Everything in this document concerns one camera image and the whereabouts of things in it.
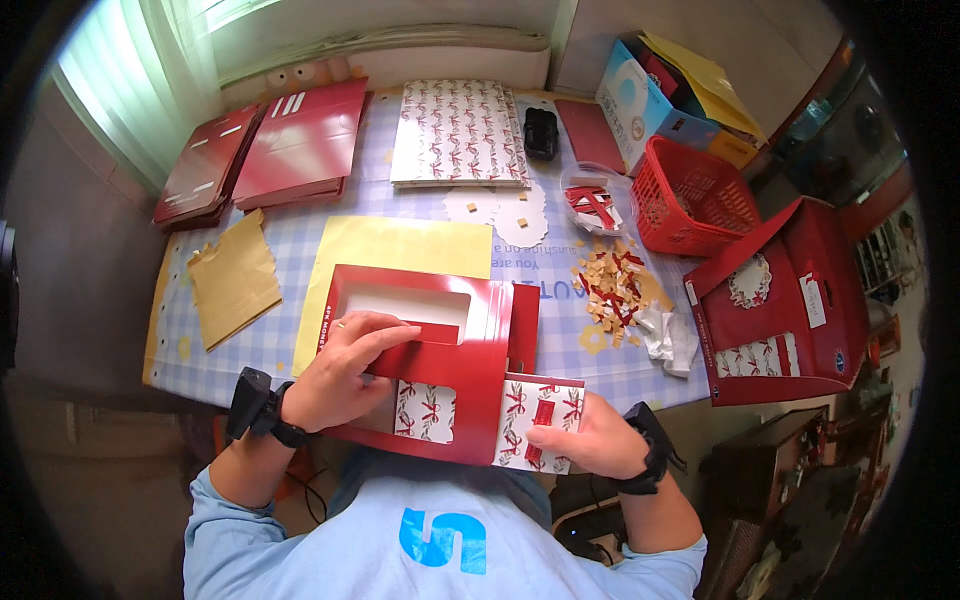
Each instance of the white label on box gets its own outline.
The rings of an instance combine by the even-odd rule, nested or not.
[[[684,281],[686,296],[690,299],[690,306],[697,305],[697,293],[693,291],[693,281]]]
[[[827,324],[824,301],[820,297],[820,284],[813,278],[812,273],[807,273],[800,278],[800,289],[804,293],[804,306],[806,306],[806,317],[810,321],[810,328],[816,329],[820,325]]]

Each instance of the yellow envelope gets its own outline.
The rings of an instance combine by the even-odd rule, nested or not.
[[[326,220],[303,302],[292,373],[317,355],[326,295],[337,264],[490,278],[493,228],[474,223],[345,216]]]
[[[283,301],[262,224],[258,208],[186,263],[207,352]]]
[[[727,72],[712,60],[687,50],[678,43],[650,32],[639,36],[651,50],[670,62],[686,77],[708,118],[766,141],[760,125],[733,91]]]

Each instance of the white curtain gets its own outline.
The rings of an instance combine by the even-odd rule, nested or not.
[[[202,1],[100,0],[54,69],[87,126],[157,190],[190,133],[222,113]]]

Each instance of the red cardboard box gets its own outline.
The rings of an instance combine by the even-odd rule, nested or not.
[[[684,277],[714,406],[846,392],[867,303],[832,206],[802,197]]]
[[[506,372],[533,372],[540,288],[337,265],[317,352],[324,347],[332,322],[353,310],[393,314],[423,326],[418,340],[384,351],[367,372],[452,389],[453,439],[435,444],[349,423],[325,429],[324,435],[436,460],[493,463]]]

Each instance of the black wristwatch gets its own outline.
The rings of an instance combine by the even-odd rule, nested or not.
[[[271,377],[263,371],[245,367],[233,390],[233,402],[227,417],[227,434],[239,440],[247,429],[255,436],[272,434],[289,447],[299,448],[310,440],[311,434],[280,418],[283,396],[293,381],[287,381],[270,390]]]
[[[669,436],[646,402],[634,404],[623,419],[643,436],[650,446],[650,452],[644,458],[647,468],[641,474],[631,479],[609,478],[620,492],[632,495],[657,493],[657,484],[666,474],[667,461],[686,475],[686,461],[677,455]]]

